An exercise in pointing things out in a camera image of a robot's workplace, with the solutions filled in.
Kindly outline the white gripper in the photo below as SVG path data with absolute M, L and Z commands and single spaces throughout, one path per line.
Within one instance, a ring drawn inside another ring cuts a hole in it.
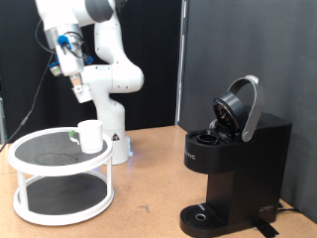
M 83 60 L 76 57 L 67 47 L 56 46 L 55 51 L 62 74 L 69 76 L 76 92 L 83 91 L 79 73 L 83 72 Z

